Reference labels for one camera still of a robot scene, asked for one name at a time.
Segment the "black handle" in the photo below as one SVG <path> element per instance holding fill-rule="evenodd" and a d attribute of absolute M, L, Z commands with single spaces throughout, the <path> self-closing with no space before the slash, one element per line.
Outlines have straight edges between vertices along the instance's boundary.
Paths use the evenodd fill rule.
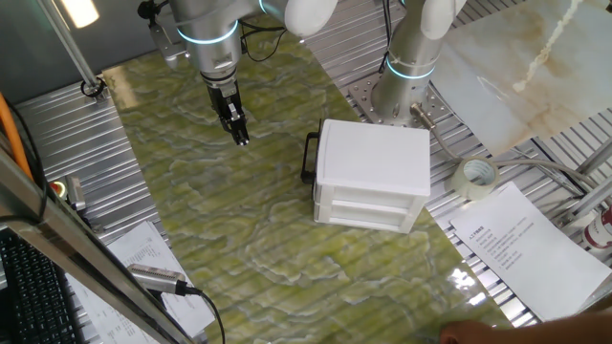
<path fill-rule="evenodd" d="M 309 185 L 315 184 L 315 179 L 317 178 L 317 173 L 315 171 L 307 171 L 306 170 L 306 159 L 308 157 L 308 142 L 312 139 L 317 139 L 320 137 L 319 132 L 308 133 L 306 136 L 306 146 L 304 147 L 304 160 L 302 161 L 302 172 L 299 177 L 302 179 L 302 182 Z"/>

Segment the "tape roll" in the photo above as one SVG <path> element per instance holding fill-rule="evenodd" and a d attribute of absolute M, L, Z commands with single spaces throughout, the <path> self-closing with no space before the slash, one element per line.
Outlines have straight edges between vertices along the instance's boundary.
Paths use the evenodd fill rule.
<path fill-rule="evenodd" d="M 484 199 L 498 183 L 497 166 L 482 157 L 463 159 L 450 179 L 450 186 L 471 201 Z"/>

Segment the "green marble surface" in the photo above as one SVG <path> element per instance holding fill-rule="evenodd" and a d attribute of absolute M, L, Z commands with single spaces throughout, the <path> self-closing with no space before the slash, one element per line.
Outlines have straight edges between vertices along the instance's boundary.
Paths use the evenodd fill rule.
<path fill-rule="evenodd" d="M 276 36 L 252 35 L 252 54 Z M 220 308 L 228 343 L 435 343 L 450 320 L 508 326 L 426 210 L 408 235 L 313 221 L 299 178 L 306 134 L 357 117 L 296 37 L 239 64 L 247 147 L 222 130 L 185 60 L 171 71 L 148 54 L 104 77 L 173 250 Z M 217 324 L 207 334 L 221 342 Z"/>

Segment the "orange pole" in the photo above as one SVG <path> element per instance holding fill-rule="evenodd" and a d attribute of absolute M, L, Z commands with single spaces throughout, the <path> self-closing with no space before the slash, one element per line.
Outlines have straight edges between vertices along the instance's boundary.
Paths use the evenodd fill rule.
<path fill-rule="evenodd" d="M 32 171 L 28 165 L 28 159 L 26 159 L 26 151 L 23 149 L 21 144 L 21 137 L 15 126 L 15 121 L 12 119 L 11 110 L 9 104 L 4 100 L 4 96 L 0 92 L 0 120 L 4 125 L 4 129 L 7 133 L 7 138 L 11 143 L 12 155 L 14 156 L 15 162 L 21 167 L 23 172 L 33 180 Z"/>

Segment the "robotic arm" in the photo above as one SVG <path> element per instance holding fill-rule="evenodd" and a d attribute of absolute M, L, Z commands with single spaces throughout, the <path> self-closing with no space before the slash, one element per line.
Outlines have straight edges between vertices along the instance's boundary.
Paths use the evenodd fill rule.
<path fill-rule="evenodd" d="M 149 28 L 168 65 L 176 67 L 178 56 L 185 54 L 208 86 L 208 95 L 219 115 L 223 128 L 231 133 L 236 144 L 249 143 L 249 133 L 240 91 L 236 79 L 236 65 L 242 55 L 238 19 L 252 14 L 273 16 L 299 36 L 318 32 L 331 17 L 338 0 L 169 0 L 179 35 L 185 50 L 169 43 L 164 29 L 151 15 Z M 152 1 L 141 4 L 150 9 Z"/>
<path fill-rule="evenodd" d="M 378 116 L 377 123 L 390 125 L 409 126 L 413 116 L 421 122 L 429 121 L 419 109 L 428 107 L 427 85 L 443 38 L 465 3 L 466 0 L 404 0 L 406 15 L 393 32 L 386 68 L 372 88 L 368 104 L 371 109 L 362 108 L 365 114 L 373 112 Z M 359 100 L 362 94 L 353 96 Z"/>

